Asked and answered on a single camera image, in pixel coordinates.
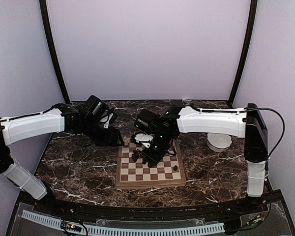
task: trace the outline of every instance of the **chessboard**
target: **chessboard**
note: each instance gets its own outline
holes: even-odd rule
[[[133,150],[143,150],[142,145],[130,141],[130,136],[124,137],[125,145],[119,147],[117,160],[116,188],[142,189],[150,187],[176,187],[186,184],[179,144],[174,141],[176,155],[169,155],[153,168],[142,163],[142,159],[134,162],[131,158]]]

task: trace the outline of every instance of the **brown marble surface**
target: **brown marble surface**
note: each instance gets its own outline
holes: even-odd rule
[[[133,126],[141,109],[163,113],[170,105],[186,101],[110,101],[118,118],[114,126],[122,135]],[[194,101],[196,107],[228,108],[222,101]],[[71,133],[55,134],[40,163],[37,176],[47,182],[58,199],[114,207],[178,207],[224,202],[245,197],[247,166],[243,139],[216,153],[207,146],[206,134],[181,134],[178,138],[187,184],[184,187],[120,190],[115,188],[118,147],[81,147],[89,141]]]

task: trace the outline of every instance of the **purple-gray wall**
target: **purple-gray wall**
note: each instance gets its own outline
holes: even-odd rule
[[[228,99],[250,0],[49,0],[70,98]]]
[[[295,224],[295,0],[258,2],[255,27],[235,106],[248,102],[278,110],[286,135],[270,161],[270,180],[280,188]],[[281,133],[280,119],[263,112],[269,146]]]
[[[50,59],[38,0],[0,0],[0,115],[17,116],[63,102]],[[11,154],[32,173],[49,135],[20,141]],[[0,176],[0,236],[18,189]]]

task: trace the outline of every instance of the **white arm cover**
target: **white arm cover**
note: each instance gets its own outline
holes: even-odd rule
[[[33,198],[41,200],[47,194],[45,185],[27,169],[20,166],[15,159],[13,160],[14,164],[10,165],[2,175],[19,186],[20,189],[27,191]]]
[[[248,165],[248,186],[249,197],[260,197],[264,192],[266,161],[253,163],[247,161]]]
[[[35,137],[42,134],[58,133],[64,131],[64,117],[61,116],[59,109],[32,116],[10,120],[9,117],[3,117],[1,122],[4,126],[3,137],[5,144],[11,145],[17,141]]]

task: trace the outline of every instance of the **robotic arm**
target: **robotic arm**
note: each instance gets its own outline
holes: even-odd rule
[[[120,131],[110,126],[116,117],[113,109],[92,95],[79,106],[56,104],[40,113],[0,118],[0,174],[41,200],[47,195],[45,184],[11,157],[8,145],[42,134],[72,130],[87,135],[100,146],[122,146]]]
[[[255,104],[238,109],[197,109],[194,107],[169,107],[165,114],[157,115],[142,110],[135,121],[141,133],[132,141],[144,145],[143,163],[156,165],[168,152],[172,141],[180,133],[218,133],[245,138],[244,156],[248,164],[247,194],[260,197],[266,177],[267,128]]]

